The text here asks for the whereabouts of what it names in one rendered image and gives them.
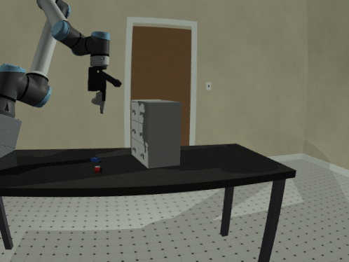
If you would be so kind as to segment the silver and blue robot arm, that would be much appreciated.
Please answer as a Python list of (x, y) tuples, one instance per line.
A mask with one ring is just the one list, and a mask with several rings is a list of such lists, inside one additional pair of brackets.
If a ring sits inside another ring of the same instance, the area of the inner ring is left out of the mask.
[(90, 66), (109, 66), (109, 33), (92, 32), (85, 37), (67, 21), (71, 9), (63, 0), (36, 2), (47, 20), (30, 71), (12, 64), (0, 66), (0, 114), (11, 118), (15, 118), (16, 100), (38, 108), (49, 100), (51, 87), (46, 76), (57, 40), (77, 56), (90, 54)]

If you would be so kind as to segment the grey chest of drawers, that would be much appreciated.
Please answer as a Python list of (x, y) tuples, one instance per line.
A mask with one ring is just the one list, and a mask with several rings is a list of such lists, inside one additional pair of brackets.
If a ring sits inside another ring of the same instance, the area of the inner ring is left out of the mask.
[(148, 169), (180, 165), (181, 102), (148, 102), (152, 99), (131, 100), (148, 104)]

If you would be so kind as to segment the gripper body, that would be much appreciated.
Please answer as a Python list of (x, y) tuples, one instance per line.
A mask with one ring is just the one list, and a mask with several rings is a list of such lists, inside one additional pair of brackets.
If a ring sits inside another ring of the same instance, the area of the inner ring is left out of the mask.
[[(92, 69), (92, 70), (91, 70)], [(100, 74), (103, 69), (107, 69), (106, 66), (93, 66), (90, 67), (90, 70), (88, 69), (88, 91), (102, 91), (102, 88), (104, 86), (103, 83), (105, 83), (107, 88), (107, 82), (106, 79), (101, 77)], [(99, 73), (97, 73), (99, 71)], [(89, 80), (92, 79), (92, 80)], [(100, 80), (102, 79), (102, 80)], [(90, 87), (89, 87), (90, 86)]]

